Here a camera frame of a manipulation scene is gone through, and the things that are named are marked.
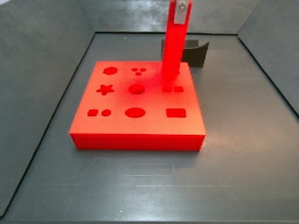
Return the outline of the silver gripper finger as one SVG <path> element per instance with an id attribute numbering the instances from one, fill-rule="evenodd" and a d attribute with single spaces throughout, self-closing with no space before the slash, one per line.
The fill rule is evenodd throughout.
<path id="1" fill-rule="evenodd" d="M 186 11 L 189 8 L 189 0 L 174 0 L 173 22 L 182 25 L 186 18 Z"/>

